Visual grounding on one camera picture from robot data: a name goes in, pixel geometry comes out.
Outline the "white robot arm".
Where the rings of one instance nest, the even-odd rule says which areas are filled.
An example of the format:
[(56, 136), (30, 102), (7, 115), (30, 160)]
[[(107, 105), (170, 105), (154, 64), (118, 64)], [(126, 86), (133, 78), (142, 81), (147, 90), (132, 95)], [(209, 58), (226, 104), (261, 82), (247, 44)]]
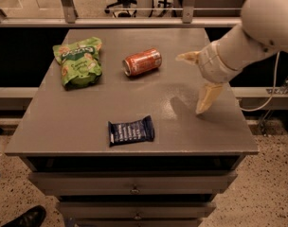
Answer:
[(239, 24), (202, 50), (176, 59), (197, 66), (205, 79), (196, 106), (201, 114), (246, 66), (280, 51), (288, 53), (288, 0), (246, 0)]

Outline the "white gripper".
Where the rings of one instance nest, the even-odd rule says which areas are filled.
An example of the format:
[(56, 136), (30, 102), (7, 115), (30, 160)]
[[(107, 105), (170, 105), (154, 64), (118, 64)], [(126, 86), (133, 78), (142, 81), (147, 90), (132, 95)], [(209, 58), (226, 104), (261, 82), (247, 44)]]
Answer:
[(223, 83), (231, 81), (242, 72), (242, 69), (231, 69), (224, 63), (218, 52), (217, 41), (205, 46), (200, 52), (190, 51), (179, 54), (175, 59), (189, 64), (198, 64), (202, 77), (210, 81), (205, 82), (199, 91), (197, 114), (202, 114), (211, 107), (222, 92)]

